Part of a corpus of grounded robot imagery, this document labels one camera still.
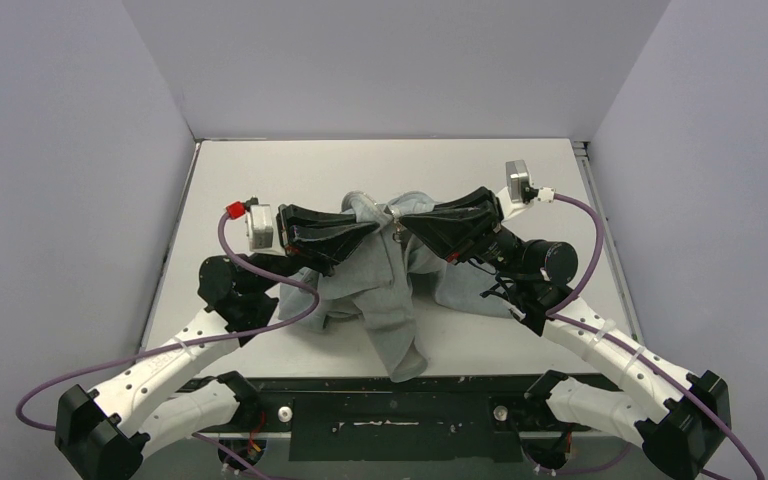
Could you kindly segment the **silver zipper pull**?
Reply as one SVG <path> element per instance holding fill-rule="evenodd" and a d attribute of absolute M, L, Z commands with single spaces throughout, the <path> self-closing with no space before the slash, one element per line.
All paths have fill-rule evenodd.
<path fill-rule="evenodd" d="M 393 217 L 392 239 L 399 244 L 403 242 L 403 227 L 398 216 Z"/>

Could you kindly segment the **grey zip-up jacket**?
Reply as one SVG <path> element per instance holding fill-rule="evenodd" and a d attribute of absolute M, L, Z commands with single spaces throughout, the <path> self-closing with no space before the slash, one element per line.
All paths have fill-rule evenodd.
<path fill-rule="evenodd" d="M 469 264 L 451 265 L 406 233 L 396 239 L 395 219 L 401 214 L 427 213 L 435 201 L 422 192 L 408 192 L 385 204 L 360 191 L 347 193 L 343 212 L 378 228 L 364 238 L 333 275 L 310 269 L 295 279 L 317 289 L 317 308 L 302 325 L 322 332 L 332 319 L 359 316 L 390 379 L 404 382 L 423 373 L 428 359 L 417 333 L 412 282 L 425 278 L 440 306 L 475 315 L 504 318 L 510 311 L 499 298 L 481 297 L 494 281 Z"/>

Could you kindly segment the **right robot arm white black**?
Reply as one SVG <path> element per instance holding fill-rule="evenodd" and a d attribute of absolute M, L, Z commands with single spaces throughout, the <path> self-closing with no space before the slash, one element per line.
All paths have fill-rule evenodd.
<path fill-rule="evenodd" d="M 536 426 L 556 422 L 595 429 L 639 447 L 673 479 L 700 476 L 730 425 L 726 383 L 672 364 L 639 344 L 580 296 L 586 277 L 566 242 L 524 240 L 506 228 L 513 213 L 496 195 L 478 189 L 397 223 L 452 264 L 491 266 L 512 316 L 539 337 L 559 345 L 601 373 L 604 390 L 557 371 L 527 391 L 526 414 Z"/>

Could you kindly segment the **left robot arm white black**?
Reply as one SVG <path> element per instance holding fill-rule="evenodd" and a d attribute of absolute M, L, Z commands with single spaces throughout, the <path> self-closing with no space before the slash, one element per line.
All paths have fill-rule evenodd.
<path fill-rule="evenodd" d="M 219 224 L 236 219 L 246 223 L 250 251 L 235 253 L 219 235 L 221 254 L 199 270 L 204 305 L 194 317 L 161 346 L 116 361 L 116 376 L 90 388 L 73 385 L 59 398 L 55 444 L 81 478 L 129 479 L 147 457 L 188 435 L 226 423 L 251 427 L 258 396 L 241 374 L 219 375 L 189 393 L 185 384 L 255 336 L 281 328 L 273 287 L 308 296 L 292 322 L 311 315 L 320 291 L 298 273 L 332 274 L 378 229 L 352 214 L 294 205 L 272 210 L 255 201 L 229 205 Z"/>

